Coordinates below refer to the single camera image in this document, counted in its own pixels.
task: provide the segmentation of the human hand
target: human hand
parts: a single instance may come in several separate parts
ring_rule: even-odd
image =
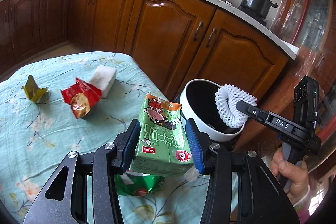
[[[305,161],[301,167],[285,161],[280,148],[273,155],[271,171],[275,177],[280,173],[292,181],[287,196],[293,205],[305,196],[308,191],[308,167]]]

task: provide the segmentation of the red logo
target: red logo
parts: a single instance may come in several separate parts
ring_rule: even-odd
[[[155,154],[155,148],[142,146],[142,152]]]
[[[183,162],[186,162],[186,161],[190,160],[190,154],[189,154],[189,152],[187,152],[185,150],[177,150],[175,152],[175,157],[179,161],[183,161]]]
[[[144,196],[144,195],[146,195],[147,193],[148,193],[148,191],[147,191],[145,188],[140,188],[140,189],[137,191],[136,195],[137,195],[137,196]]]

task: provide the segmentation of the green milk carton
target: green milk carton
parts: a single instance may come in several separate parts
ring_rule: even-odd
[[[140,138],[130,170],[158,176],[180,176],[194,165],[181,123],[182,105],[145,96]]]

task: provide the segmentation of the yellow wrapper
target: yellow wrapper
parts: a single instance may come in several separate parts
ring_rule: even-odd
[[[40,89],[32,75],[28,76],[28,80],[26,84],[22,87],[22,89],[25,91],[27,98],[31,100],[34,103],[37,103],[37,101],[47,92],[48,88]]]

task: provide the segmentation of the tablecloth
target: tablecloth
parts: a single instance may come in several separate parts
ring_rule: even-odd
[[[75,77],[88,81],[99,65],[115,67],[116,81],[85,119],[75,119],[60,91],[73,85]],[[28,75],[39,87],[48,87],[34,104],[21,89]],[[132,119],[138,118],[146,93],[164,95],[128,55],[87,52],[43,60],[20,68],[0,83],[0,199],[20,222],[49,176],[71,150],[93,152],[114,141]],[[232,208],[237,203],[235,174]],[[125,223],[200,222],[209,178],[194,182],[166,177],[155,193],[143,197],[120,196]],[[88,222],[93,223],[92,192],[88,180]]]

